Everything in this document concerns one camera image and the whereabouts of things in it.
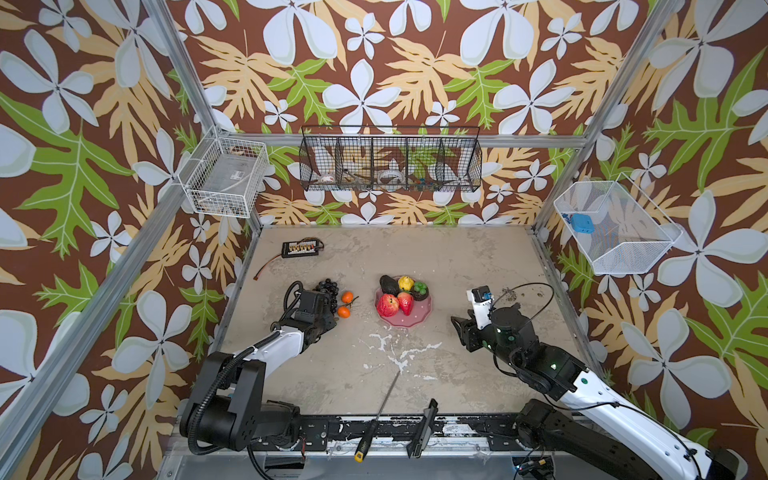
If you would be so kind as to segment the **yellow pear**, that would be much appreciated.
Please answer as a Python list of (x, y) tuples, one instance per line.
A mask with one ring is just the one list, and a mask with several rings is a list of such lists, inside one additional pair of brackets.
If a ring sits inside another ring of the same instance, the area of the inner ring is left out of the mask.
[(410, 276), (404, 275), (398, 279), (398, 287), (401, 291), (411, 292), (414, 285), (415, 281)]

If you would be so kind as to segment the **pink dotted plate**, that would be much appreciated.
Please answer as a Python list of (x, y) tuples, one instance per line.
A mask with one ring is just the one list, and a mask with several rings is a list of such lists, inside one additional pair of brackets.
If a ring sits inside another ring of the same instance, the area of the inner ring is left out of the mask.
[(384, 306), (380, 307), (381, 299), (385, 296), (386, 294), (381, 289), (376, 290), (374, 310), (382, 321), (394, 327), (411, 328), (422, 324), (428, 319), (433, 310), (433, 297), (431, 295), (423, 300), (414, 300), (409, 314), (401, 308), (394, 312), (388, 301), (385, 301)]

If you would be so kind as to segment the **dark avocado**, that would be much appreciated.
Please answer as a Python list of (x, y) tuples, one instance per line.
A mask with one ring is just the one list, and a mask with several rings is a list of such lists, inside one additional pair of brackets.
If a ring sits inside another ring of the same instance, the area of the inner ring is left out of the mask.
[(401, 291), (398, 281), (389, 275), (382, 275), (379, 279), (379, 284), (382, 293), (386, 295), (396, 297)]

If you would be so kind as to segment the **red tomato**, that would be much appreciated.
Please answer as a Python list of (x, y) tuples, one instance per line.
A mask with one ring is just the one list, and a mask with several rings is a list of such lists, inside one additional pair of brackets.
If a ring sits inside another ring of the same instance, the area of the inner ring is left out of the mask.
[(396, 295), (384, 293), (376, 304), (377, 313), (383, 318), (390, 318), (400, 310), (400, 303)]

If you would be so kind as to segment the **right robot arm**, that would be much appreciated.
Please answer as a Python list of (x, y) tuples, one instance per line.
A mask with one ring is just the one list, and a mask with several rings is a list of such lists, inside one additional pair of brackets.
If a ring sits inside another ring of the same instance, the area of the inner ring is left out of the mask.
[(541, 342), (518, 305), (451, 324), (468, 351), (489, 351), (501, 373), (541, 394), (514, 423), (526, 447), (565, 451), (616, 479), (736, 477), (733, 453), (710, 450), (636, 408), (581, 360)]

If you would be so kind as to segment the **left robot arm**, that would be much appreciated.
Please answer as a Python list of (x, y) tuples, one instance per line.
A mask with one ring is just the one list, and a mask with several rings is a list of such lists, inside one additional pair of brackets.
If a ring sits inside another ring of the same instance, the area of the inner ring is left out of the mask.
[(336, 306), (333, 294), (307, 290), (295, 281), (284, 296), (282, 315), (265, 338), (237, 353), (208, 355), (180, 421), (192, 454), (242, 451), (261, 441), (289, 447), (298, 441), (300, 408), (265, 400), (264, 384), (335, 328)]

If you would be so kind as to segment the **red mango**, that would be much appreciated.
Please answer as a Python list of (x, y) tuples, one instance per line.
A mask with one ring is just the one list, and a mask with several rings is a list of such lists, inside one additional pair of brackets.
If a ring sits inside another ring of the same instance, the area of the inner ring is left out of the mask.
[(400, 311), (406, 315), (409, 316), (414, 308), (414, 299), (410, 292), (401, 291), (397, 295), (397, 300), (399, 303), (399, 309)]

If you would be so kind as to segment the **black grape bunch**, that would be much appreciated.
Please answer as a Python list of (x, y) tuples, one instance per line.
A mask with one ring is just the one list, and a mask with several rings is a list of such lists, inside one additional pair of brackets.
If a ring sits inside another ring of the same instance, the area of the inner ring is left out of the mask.
[(336, 301), (339, 295), (338, 284), (329, 278), (319, 282), (315, 290), (326, 294), (332, 301)]

